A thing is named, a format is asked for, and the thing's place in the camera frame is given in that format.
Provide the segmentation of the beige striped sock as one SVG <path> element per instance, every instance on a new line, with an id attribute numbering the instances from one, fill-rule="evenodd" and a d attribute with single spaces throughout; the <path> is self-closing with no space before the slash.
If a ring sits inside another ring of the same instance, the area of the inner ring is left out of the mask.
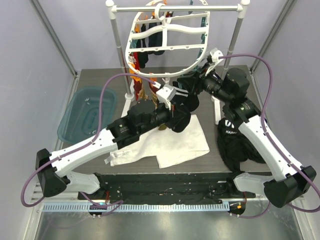
<path id="1" fill-rule="evenodd" d="M 149 89 L 151 91 L 151 96 L 152 96 L 152 101 L 155 105 L 155 107 L 158 107 L 158 97 L 157 97 L 157 91 L 158 88 L 153 84 L 153 83 L 149 83 Z"/>
<path id="2" fill-rule="evenodd" d="M 134 83 L 134 90 L 135 90 L 135 99 L 148 99 L 148 95 L 146 95 L 144 85 L 141 82 Z"/>

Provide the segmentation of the black white-striped sock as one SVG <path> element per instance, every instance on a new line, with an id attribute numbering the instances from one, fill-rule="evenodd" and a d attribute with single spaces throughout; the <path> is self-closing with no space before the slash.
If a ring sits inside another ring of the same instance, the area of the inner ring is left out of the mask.
<path id="1" fill-rule="evenodd" d="M 172 86 L 176 89 L 176 94 L 172 99 L 174 110 L 171 129 L 175 133 L 181 133 L 189 125 L 191 113 L 200 105 L 198 95 L 202 88 L 199 74 L 188 73 L 180 76 L 172 82 Z"/>

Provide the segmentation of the red santa sock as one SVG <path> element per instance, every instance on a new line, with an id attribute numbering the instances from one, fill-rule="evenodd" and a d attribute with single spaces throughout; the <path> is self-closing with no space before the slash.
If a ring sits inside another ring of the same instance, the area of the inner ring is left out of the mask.
<path id="1" fill-rule="evenodd" d="M 135 70 L 140 70 L 138 53 L 134 52 L 134 53 L 131 53 L 129 56 L 130 56 L 130 60 L 131 60 L 131 63 L 130 63 L 131 66 Z M 133 89 L 135 91 L 135 100 L 137 101 L 140 98 L 141 91 L 143 89 L 142 80 L 139 77 L 135 77 L 135 76 L 131 76 L 131 78 L 133 79 Z"/>

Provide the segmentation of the white round clip hanger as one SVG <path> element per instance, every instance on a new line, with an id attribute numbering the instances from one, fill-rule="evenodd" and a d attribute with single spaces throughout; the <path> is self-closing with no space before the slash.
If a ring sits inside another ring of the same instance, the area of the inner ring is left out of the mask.
<path id="1" fill-rule="evenodd" d="M 188 14 L 171 16 L 173 10 L 166 10 L 166 15 L 160 15 L 161 7 L 167 5 L 165 0 L 152 0 L 145 6 L 150 7 L 152 11 L 152 17 L 141 18 L 144 15 L 143 11 L 139 11 L 131 26 L 131 33 L 129 34 L 126 49 L 125 49 L 125 60 L 128 64 L 129 70 L 132 73 L 146 78 L 171 78 L 177 77 L 193 70 L 203 59 L 205 50 L 208 46 L 208 34 L 209 34 L 209 20 L 210 11 L 200 9 L 200 13 L 197 10 L 189 10 Z M 175 24 L 172 21 L 201 18 L 201 25 L 199 27 L 185 26 L 181 24 Z M 162 32 L 162 46 L 149 47 L 149 36 L 157 32 Z M 197 44 L 177 44 L 172 45 L 168 42 L 168 36 L 173 33 L 182 33 L 187 35 L 200 35 L 201 42 Z M 150 54 L 151 51 L 176 51 L 176 50 L 192 50 L 199 49 L 199 54 L 195 61 L 182 70 L 176 72 L 164 72 L 164 73 L 153 73 L 153 72 L 142 72 L 143 61 L 139 60 L 139 57 L 145 57 Z M 136 70 L 131 66 L 130 54 L 137 53 L 140 70 Z"/>

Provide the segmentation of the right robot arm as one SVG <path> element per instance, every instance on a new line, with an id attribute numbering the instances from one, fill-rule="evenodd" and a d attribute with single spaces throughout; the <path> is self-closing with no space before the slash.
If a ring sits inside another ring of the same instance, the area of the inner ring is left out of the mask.
<path id="1" fill-rule="evenodd" d="M 205 91 L 224 102 L 224 116 L 251 142 L 272 174 L 237 174 L 225 186 L 230 197 L 251 192 L 265 196 L 272 205 L 282 208 L 308 191 L 317 175 L 315 169 L 296 160 L 269 129 L 261 111 L 247 98 L 250 82 L 243 70 L 232 68 L 221 79 L 205 67 L 191 78 L 194 95 Z"/>

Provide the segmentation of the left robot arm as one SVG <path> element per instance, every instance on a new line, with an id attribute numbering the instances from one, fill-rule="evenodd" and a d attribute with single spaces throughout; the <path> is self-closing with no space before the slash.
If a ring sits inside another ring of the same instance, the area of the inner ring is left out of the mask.
<path id="1" fill-rule="evenodd" d="M 138 142 L 141 135 L 160 125 L 180 133 L 190 120 L 191 113 L 183 104 L 167 107 L 160 103 L 155 106 L 150 100 L 140 100 L 128 110 L 127 115 L 110 123 L 98 135 L 58 151 L 39 150 L 35 170 L 43 196 L 50 198 L 72 189 L 90 194 L 97 200 L 102 199 L 107 188 L 101 176 L 74 172 L 75 168 Z"/>

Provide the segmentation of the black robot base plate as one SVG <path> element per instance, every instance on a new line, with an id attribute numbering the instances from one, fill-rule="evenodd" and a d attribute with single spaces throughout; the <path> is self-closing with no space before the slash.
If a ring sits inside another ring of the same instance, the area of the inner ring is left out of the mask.
<path id="1" fill-rule="evenodd" d="M 126 205 L 220 204 L 223 199 L 253 199 L 241 192 L 228 173 L 97 174 L 100 189 L 91 200 L 122 200 Z"/>

